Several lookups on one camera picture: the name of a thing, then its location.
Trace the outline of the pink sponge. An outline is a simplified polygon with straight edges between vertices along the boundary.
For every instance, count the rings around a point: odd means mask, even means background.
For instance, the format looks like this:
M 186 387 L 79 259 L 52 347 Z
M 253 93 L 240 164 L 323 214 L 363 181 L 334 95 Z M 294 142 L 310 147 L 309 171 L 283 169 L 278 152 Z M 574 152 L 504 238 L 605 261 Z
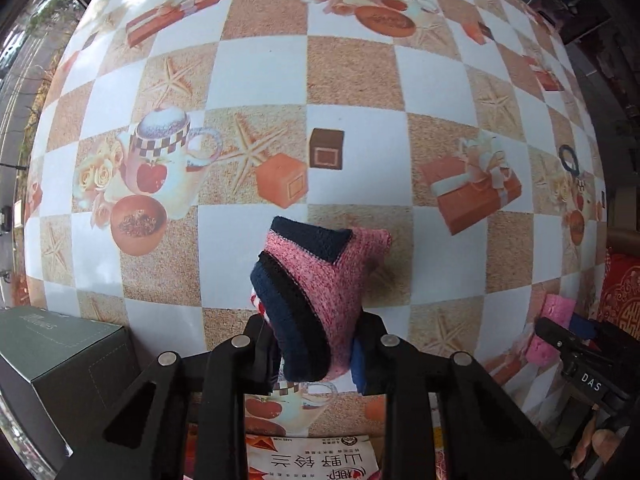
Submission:
M 562 338 L 568 332 L 576 300 L 545 294 L 540 312 L 534 317 L 534 334 L 525 352 L 530 364 L 545 367 L 559 359 Z

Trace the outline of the pink navy sock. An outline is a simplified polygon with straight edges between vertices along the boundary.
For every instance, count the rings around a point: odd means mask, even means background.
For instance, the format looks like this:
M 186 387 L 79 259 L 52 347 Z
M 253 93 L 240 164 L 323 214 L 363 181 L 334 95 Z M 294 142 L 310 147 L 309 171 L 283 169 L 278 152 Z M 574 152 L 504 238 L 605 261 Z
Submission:
M 391 244 L 385 230 L 273 218 L 250 272 L 250 301 L 273 331 L 286 380 L 322 382 L 349 371 L 367 281 Z

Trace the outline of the red patterned cushion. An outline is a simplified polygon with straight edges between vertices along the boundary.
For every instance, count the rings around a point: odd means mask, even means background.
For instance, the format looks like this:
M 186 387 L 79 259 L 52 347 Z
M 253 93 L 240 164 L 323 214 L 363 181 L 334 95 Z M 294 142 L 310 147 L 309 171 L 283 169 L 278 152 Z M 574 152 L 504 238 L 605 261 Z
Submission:
M 612 248 L 606 250 L 605 274 L 597 320 L 610 322 L 630 336 L 640 337 L 639 259 Z

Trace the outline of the dark green box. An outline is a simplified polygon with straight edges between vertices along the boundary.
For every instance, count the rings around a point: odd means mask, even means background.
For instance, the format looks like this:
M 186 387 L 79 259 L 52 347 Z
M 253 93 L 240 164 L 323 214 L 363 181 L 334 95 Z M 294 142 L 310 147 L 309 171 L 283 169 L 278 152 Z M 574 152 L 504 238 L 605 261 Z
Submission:
M 1 311 L 1 393 L 54 470 L 140 374 L 126 327 L 23 306 Z

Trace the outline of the white red printed packet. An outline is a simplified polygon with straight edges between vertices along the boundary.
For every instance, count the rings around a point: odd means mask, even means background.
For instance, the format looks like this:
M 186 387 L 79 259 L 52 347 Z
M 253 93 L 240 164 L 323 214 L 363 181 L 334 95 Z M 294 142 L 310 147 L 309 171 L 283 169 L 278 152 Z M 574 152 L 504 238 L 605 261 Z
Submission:
M 245 437 L 248 478 L 279 480 L 381 479 L 368 436 Z

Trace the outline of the checkered printed tablecloth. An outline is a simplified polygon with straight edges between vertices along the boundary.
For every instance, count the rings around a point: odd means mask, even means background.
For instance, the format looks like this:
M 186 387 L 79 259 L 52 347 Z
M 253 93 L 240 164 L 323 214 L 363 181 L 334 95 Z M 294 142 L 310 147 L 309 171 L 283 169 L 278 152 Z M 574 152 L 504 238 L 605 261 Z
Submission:
M 40 304 L 195 352 L 248 315 L 277 214 L 390 232 L 364 304 L 440 356 L 515 341 L 543 292 L 591 300 L 605 183 L 559 34 L 521 0 L 94 0 L 32 150 Z

